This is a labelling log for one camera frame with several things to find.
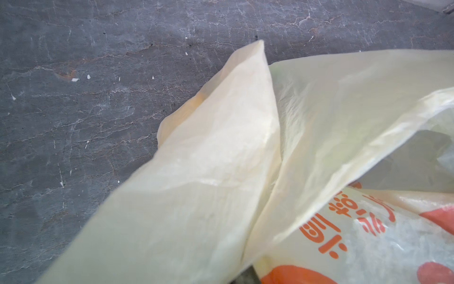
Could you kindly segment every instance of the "plastic bag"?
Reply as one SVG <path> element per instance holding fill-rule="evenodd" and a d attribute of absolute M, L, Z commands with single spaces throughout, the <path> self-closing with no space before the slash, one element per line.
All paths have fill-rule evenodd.
<path fill-rule="evenodd" d="M 454 105 L 454 52 L 235 51 L 40 283 L 227 283 Z"/>
<path fill-rule="evenodd" d="M 263 284 L 454 283 L 454 223 L 438 210 L 434 223 L 346 187 L 254 268 Z"/>

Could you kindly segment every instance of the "orange printed logo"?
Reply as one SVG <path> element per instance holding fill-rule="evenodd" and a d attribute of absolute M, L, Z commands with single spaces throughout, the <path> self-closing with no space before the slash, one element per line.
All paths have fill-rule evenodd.
<path fill-rule="evenodd" d="M 389 205 L 385 204 L 385 202 L 381 199 L 378 199 L 378 198 L 375 198 L 373 196 L 370 196 L 370 195 L 363 195 L 364 197 L 368 198 L 369 200 L 371 201 L 374 201 L 375 203 L 377 203 L 378 205 L 381 205 L 383 206 L 383 208 L 386 209 L 386 211 L 388 211 L 388 214 L 390 215 L 388 217 L 388 219 L 391 221 L 391 222 L 395 222 L 396 221 L 396 217 L 394 216 L 394 209 L 392 209 Z"/>
<path fill-rule="evenodd" d="M 352 210 L 358 209 L 358 204 L 356 204 L 355 201 L 349 199 L 348 195 L 342 193 L 342 191 L 339 192 L 338 194 L 336 194 L 336 197 L 333 199 L 334 199 L 334 201 L 336 201 L 336 204 L 334 204 L 334 202 L 330 202 L 329 208 L 331 211 L 335 211 L 338 215 L 345 215 L 345 216 L 351 218 L 351 216 L 349 215 L 349 209 L 352 209 Z M 360 210 L 356 211 L 356 213 L 360 216 L 362 214 L 364 214 L 365 212 L 366 211 L 364 209 L 360 209 Z"/>
<path fill-rule="evenodd" d="M 423 212 L 421 217 L 434 222 L 446 232 L 454 235 L 454 206 L 447 206 L 429 212 Z"/>
<path fill-rule="evenodd" d="M 380 233 L 384 233 L 386 231 L 386 228 L 385 226 L 383 225 L 383 223 L 380 221 L 380 219 L 378 219 L 377 217 L 375 217 L 374 213 L 370 212 L 369 213 L 369 216 L 371 217 L 372 219 L 372 224 L 374 225 L 374 228 L 376 230 L 376 232 L 378 234 Z M 364 231 L 366 231 L 366 233 L 370 232 L 371 234 L 373 234 L 374 236 L 376 236 L 375 234 L 375 231 L 374 229 L 372 228 L 372 226 L 370 225 L 370 222 L 368 219 L 366 218 L 363 218 L 363 217 L 360 217 L 358 218 L 358 221 L 360 223 L 363 223 L 363 229 Z"/>
<path fill-rule="evenodd" d="M 294 265 L 281 265 L 262 278 L 262 284 L 337 284 L 323 274 Z"/>
<path fill-rule="evenodd" d="M 416 274 L 421 284 L 454 284 L 453 271 L 436 262 L 424 263 Z"/>
<path fill-rule="evenodd" d="M 302 225 L 300 227 L 300 231 L 308 238 L 309 240 L 313 241 L 314 243 L 322 243 L 325 240 L 325 236 L 323 235 L 322 230 L 326 229 L 326 226 L 331 227 L 334 231 L 337 233 L 341 233 L 341 230 L 335 226 L 333 223 L 325 219 L 322 215 L 320 214 L 315 214 L 314 217 L 311 218 L 309 222 L 306 224 Z M 332 237 L 330 240 L 328 240 L 324 245 L 318 248 L 318 251 L 320 251 L 322 254 L 325 254 L 326 252 L 330 252 L 329 255 L 334 258 L 338 259 L 339 255 L 337 252 L 334 250 L 331 250 L 334 248 L 334 246 L 339 243 L 342 240 L 341 235 L 337 234 L 334 237 Z M 343 243 L 339 244 L 339 248 L 343 251 L 347 251 L 347 246 Z"/>
<path fill-rule="evenodd" d="M 351 184 L 349 184 L 348 186 L 355 187 L 357 189 L 362 189 L 363 188 L 363 185 L 359 181 L 354 181 Z"/>

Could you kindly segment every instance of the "white speck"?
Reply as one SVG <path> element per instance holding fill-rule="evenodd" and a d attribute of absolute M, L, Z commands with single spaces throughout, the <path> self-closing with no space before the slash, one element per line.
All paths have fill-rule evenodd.
<path fill-rule="evenodd" d="M 61 176 L 60 164 L 57 163 L 57 165 L 58 165 L 58 171 L 60 172 L 60 180 L 61 180 L 61 181 L 60 181 L 60 184 L 61 184 L 61 187 L 64 188 L 64 185 L 63 185 L 63 177 Z"/>
<path fill-rule="evenodd" d="M 310 43 L 313 38 L 314 38 L 314 36 L 311 36 L 311 39 L 308 40 L 308 42 L 306 42 L 303 46 L 306 46 L 306 44 Z"/>

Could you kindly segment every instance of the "cream plastic bag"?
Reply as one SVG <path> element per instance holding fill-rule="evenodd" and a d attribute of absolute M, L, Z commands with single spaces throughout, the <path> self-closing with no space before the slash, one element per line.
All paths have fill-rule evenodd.
<path fill-rule="evenodd" d="M 452 51 L 235 51 L 40 283 L 228 283 L 453 107 L 453 74 Z"/>

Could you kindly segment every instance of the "gray marble floor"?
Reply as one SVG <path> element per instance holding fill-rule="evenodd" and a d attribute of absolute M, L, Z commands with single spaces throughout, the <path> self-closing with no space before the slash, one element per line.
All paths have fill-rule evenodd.
<path fill-rule="evenodd" d="M 257 39 L 269 63 L 453 49 L 454 17 L 398 0 L 1 1 L 0 282 L 34 282 L 152 158 L 160 121 Z"/>

